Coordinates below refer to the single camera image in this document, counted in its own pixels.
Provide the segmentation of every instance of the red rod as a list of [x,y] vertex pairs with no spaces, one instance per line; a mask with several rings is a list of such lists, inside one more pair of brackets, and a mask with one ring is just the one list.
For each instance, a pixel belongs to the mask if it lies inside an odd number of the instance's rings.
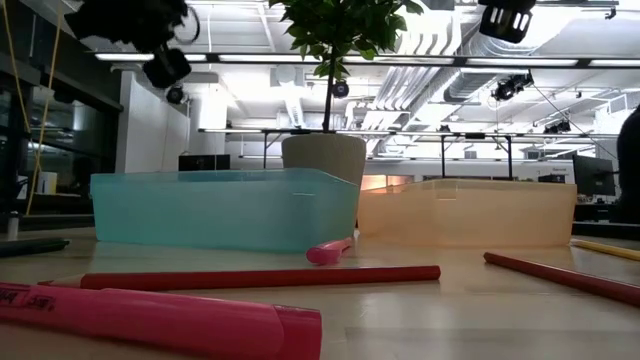
[[82,289],[170,291],[277,286],[344,285],[440,278],[438,266],[303,269],[196,273],[84,274],[40,285]]
[[502,266],[594,295],[603,296],[640,307],[640,287],[635,285],[611,281],[596,276],[580,274],[574,271],[513,259],[492,253],[485,253],[484,259],[490,264]]

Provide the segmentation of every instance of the potted plant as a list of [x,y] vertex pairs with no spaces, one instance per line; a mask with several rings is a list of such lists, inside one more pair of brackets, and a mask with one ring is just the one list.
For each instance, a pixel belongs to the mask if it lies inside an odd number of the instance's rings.
[[343,81],[349,76],[344,56],[357,51],[373,60],[380,52],[394,52],[398,31],[407,30],[404,18],[396,12],[403,6],[408,13],[423,12],[412,0],[269,0],[270,7],[276,4],[285,8],[280,21],[293,22],[287,29],[295,39],[291,49],[299,49],[303,59],[311,55],[322,62],[314,75],[329,76],[325,132],[329,130],[334,79]]
[[303,58],[319,60],[314,74],[329,77],[322,124],[325,134],[283,141],[284,166],[319,169],[360,186],[365,141],[329,132],[334,79],[344,81],[349,76],[343,63],[349,52],[358,52],[367,60],[393,52],[398,32],[407,30],[404,18],[396,12],[404,6],[407,12],[420,14],[423,8],[410,0],[269,0],[269,6],[276,4],[285,8],[281,21],[293,23],[287,29],[294,37],[291,49],[298,49]]

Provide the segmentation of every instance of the yellow pencil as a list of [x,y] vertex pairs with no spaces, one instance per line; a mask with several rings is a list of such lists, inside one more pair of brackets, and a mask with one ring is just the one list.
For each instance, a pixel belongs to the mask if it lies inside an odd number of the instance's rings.
[[626,259],[640,261],[640,251],[636,251],[636,250],[629,250],[629,249],[619,248],[615,246],[597,244],[597,243],[593,243],[590,241],[583,241],[583,240],[571,240],[571,245],[592,250],[592,251],[613,255],[613,256],[619,256]]

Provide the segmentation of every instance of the green leaves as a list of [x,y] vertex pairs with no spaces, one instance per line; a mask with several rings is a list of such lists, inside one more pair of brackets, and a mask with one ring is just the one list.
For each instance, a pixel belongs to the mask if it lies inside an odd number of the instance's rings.
[[403,6],[412,14],[424,11],[411,0],[269,0],[270,7],[277,4],[285,8],[281,21],[293,23],[286,31],[294,38],[291,50],[321,61],[315,75],[329,75],[335,49],[336,79],[350,75],[343,57],[351,51],[367,60],[395,51],[398,32],[407,31],[407,23],[396,11]]

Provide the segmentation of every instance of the plant stem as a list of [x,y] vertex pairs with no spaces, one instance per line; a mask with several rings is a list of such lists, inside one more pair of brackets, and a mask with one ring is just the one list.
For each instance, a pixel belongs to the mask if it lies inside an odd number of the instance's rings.
[[324,104],[324,121],[322,122],[322,131],[329,131],[329,119],[331,118],[331,97],[333,92],[333,78],[336,74],[336,58],[338,50],[334,46],[331,49],[331,62],[329,63],[329,80],[327,81],[327,100]]

